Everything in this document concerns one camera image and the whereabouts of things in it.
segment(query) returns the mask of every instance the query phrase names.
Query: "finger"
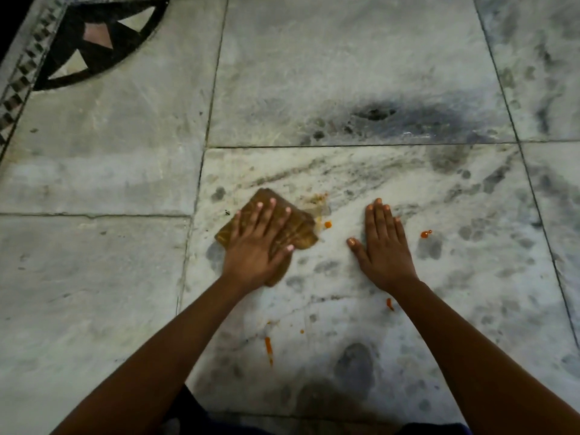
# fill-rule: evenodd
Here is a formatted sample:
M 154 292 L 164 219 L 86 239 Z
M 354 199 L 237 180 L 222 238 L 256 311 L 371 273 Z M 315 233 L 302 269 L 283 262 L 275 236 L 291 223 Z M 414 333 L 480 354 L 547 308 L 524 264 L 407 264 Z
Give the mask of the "finger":
M 402 226 L 401 217 L 395 218 L 395 230 L 397 231 L 397 238 L 403 246 L 409 248 L 407 244 L 407 236 L 405 235 L 405 229 Z
M 387 225 L 385 223 L 385 212 L 383 210 L 383 201 L 380 198 L 375 200 L 375 225 L 376 233 L 379 239 L 384 240 L 388 238 Z
M 370 263 L 368 255 L 366 254 L 366 250 L 364 249 L 363 245 L 359 240 L 357 240 L 356 238 L 349 238 L 348 240 L 346 240 L 346 243 L 348 244 L 349 248 L 353 251 L 354 255 L 357 257 L 357 260 L 359 261 L 359 266 L 362 267 L 367 263 Z
M 264 212 L 262 212 L 262 216 L 260 220 L 257 222 L 256 226 L 256 233 L 259 236 L 264 236 L 266 233 L 266 229 L 268 229 L 268 225 L 270 224 L 270 220 L 272 219 L 272 214 L 274 213 L 274 207 L 276 206 L 276 198 L 270 198 L 270 204 L 266 208 Z
M 231 235 L 230 235 L 230 243 L 235 241 L 240 236 L 240 217 L 242 211 L 237 211 L 236 215 L 234 215 L 234 219 L 231 221 Z
M 395 241 L 398 239 L 397 231 L 395 229 L 395 219 L 393 219 L 393 213 L 391 212 L 391 206 L 385 205 L 383 208 L 383 213 L 385 214 L 385 225 L 387 226 L 387 235 L 389 239 Z
M 256 208 L 250 215 L 250 219 L 248 220 L 246 230 L 243 232 L 243 236 L 247 237 L 248 235 L 254 232 L 254 229 L 256 228 L 257 219 L 260 216 L 260 212 L 262 211 L 263 206 L 264 203 L 262 203 L 261 201 L 258 204 L 256 204 Z
M 270 264 L 269 264 L 270 269 L 272 269 L 272 270 L 277 269 L 278 266 L 282 263 L 282 261 L 284 261 L 284 258 L 286 258 L 286 256 L 290 255 L 293 250 L 294 250 L 294 246 L 292 244 L 289 244 L 285 247 L 281 247 L 278 250 L 278 252 L 276 252 L 274 257 L 270 260 Z
M 364 226 L 367 242 L 379 239 L 376 234 L 375 214 L 372 210 L 372 205 L 366 207 Z
M 270 225 L 268 232 L 266 233 L 266 239 L 269 242 L 274 241 L 274 238 L 276 237 L 276 235 L 278 235 L 280 233 L 280 231 L 284 228 L 284 226 L 286 225 L 286 223 L 290 219 L 291 214 L 292 214 L 292 209 L 286 208 L 284 215 L 281 216 L 278 219 L 278 221 L 276 221 L 275 223 Z

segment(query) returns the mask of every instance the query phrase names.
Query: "hand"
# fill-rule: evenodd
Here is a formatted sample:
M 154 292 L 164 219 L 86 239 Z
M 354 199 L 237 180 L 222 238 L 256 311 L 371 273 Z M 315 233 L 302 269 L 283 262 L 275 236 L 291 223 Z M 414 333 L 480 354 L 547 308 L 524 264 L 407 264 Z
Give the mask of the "hand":
M 366 207 L 366 250 L 361 242 L 346 242 L 359 261 L 362 272 L 381 290 L 391 292 L 401 280 L 418 279 L 401 219 L 393 219 L 380 198 Z
M 270 206 L 262 213 L 263 204 L 258 203 L 243 231 L 240 231 L 241 212 L 237 211 L 234 217 L 221 277 L 239 284 L 245 293 L 264 285 L 284 258 L 294 250 L 293 245 L 284 245 L 270 257 L 272 242 L 290 218 L 291 212 L 290 208 L 286 208 L 286 215 L 270 225 L 275 205 L 276 199 L 271 198 Z

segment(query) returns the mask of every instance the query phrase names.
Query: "forearm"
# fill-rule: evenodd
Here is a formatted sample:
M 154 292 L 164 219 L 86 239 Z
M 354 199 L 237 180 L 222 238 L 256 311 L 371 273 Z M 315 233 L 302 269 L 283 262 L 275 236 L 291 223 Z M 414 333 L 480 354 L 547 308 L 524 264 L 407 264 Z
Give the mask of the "forearm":
M 53 433 L 151 431 L 242 292 L 218 279 L 86 397 Z
M 571 407 L 425 284 L 402 281 L 393 296 L 429 346 L 475 434 L 580 430 Z

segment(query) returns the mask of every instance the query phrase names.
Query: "marble floor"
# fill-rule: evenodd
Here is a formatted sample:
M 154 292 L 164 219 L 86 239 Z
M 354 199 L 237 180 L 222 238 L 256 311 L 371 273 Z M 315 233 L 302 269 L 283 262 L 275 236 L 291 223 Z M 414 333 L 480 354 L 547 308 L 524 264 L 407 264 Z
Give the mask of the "marble floor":
M 0 433 L 48 433 L 196 299 L 221 271 L 215 233 L 260 187 L 315 211 L 320 241 L 195 366 L 187 385 L 217 418 L 275 434 L 463 420 L 344 244 L 375 197 L 420 277 L 580 411 L 578 14 L 36 3 L 0 78 Z

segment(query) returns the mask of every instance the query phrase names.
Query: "orange sauce drop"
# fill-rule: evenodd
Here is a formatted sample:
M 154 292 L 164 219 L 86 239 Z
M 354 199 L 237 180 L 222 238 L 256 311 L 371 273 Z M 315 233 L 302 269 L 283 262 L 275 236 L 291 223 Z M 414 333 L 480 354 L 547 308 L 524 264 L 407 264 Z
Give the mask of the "orange sauce drop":
M 267 337 L 264 339 L 266 343 L 266 352 L 268 353 L 268 359 L 270 359 L 270 366 L 274 365 L 274 358 L 272 357 L 274 353 L 272 352 L 272 344 L 270 343 L 270 338 Z

